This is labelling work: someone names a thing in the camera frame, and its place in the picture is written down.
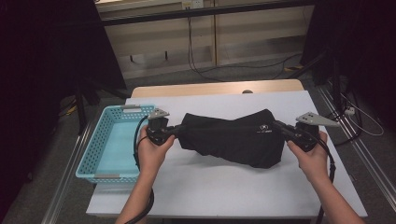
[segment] blue plastic basket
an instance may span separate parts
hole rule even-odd
[[[76,177],[92,183],[136,182],[139,170],[134,161],[134,133],[138,122],[154,109],[154,105],[106,107],[78,165]]]

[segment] handheld controller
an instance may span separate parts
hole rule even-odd
[[[148,116],[148,138],[157,146],[164,144],[171,135],[177,138],[178,134],[185,129],[185,126],[182,125],[167,127],[168,119],[165,116],[168,115],[169,113],[161,109],[155,109]]]
[[[285,141],[291,140],[304,152],[312,150],[317,144],[318,139],[320,139],[318,125],[297,122],[296,126],[293,127],[279,120],[275,120],[273,122],[273,127],[283,135]]]

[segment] electrical outlet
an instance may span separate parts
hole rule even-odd
[[[186,10],[186,9],[190,9],[190,8],[193,8],[192,1],[182,1],[181,2],[181,9]]]
[[[204,7],[204,0],[192,0],[192,8]]]

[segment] human arm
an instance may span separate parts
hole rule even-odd
[[[141,141],[138,146],[140,175],[116,220],[116,224],[123,224],[131,220],[146,208],[155,178],[165,159],[165,154],[175,140],[175,137],[172,135],[163,145],[157,146],[145,137],[147,136],[146,129],[147,126],[142,127],[139,136],[139,141]],[[137,223],[142,224],[146,222],[147,218],[144,217]]]
[[[320,139],[327,142],[327,134],[319,132]],[[317,193],[330,223],[364,223],[335,188],[327,172],[327,153],[317,144],[311,151],[304,152],[292,141],[288,142],[291,152],[297,157],[300,168]]]

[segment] basket handle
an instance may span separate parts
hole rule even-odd
[[[120,105],[121,109],[141,109],[141,105]]]
[[[96,174],[95,179],[121,179],[120,174]]]

